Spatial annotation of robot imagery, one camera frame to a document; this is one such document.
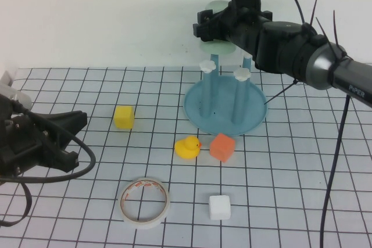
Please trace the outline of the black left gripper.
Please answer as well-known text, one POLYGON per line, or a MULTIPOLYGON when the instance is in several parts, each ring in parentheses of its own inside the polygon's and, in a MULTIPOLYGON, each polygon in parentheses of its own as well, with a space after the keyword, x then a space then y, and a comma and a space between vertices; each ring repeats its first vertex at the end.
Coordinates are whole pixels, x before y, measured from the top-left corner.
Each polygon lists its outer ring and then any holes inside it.
MULTIPOLYGON (((49 141, 34 120, 28 115, 14 114, 13 103, 6 97, 1 97, 1 176, 16 177, 34 166, 43 166, 70 172, 79 166, 78 154, 67 152, 70 143, 64 135, 59 135, 51 128, 49 138, 57 142, 59 136, 60 148, 49 147, 49 141)), ((87 114, 73 111, 57 114, 44 114, 43 118, 59 127, 77 135, 87 125, 87 114)))

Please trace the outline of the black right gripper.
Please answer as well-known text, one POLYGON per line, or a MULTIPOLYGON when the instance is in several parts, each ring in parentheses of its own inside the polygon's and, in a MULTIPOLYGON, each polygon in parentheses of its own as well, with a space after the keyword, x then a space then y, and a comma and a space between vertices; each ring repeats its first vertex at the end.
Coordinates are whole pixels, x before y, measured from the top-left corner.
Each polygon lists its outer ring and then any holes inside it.
POLYGON ((221 40, 234 45, 258 45, 263 24, 272 19, 273 13, 269 10, 235 10, 228 5, 219 13, 213 9, 198 12, 197 23, 192 28, 194 36, 203 42, 221 40))

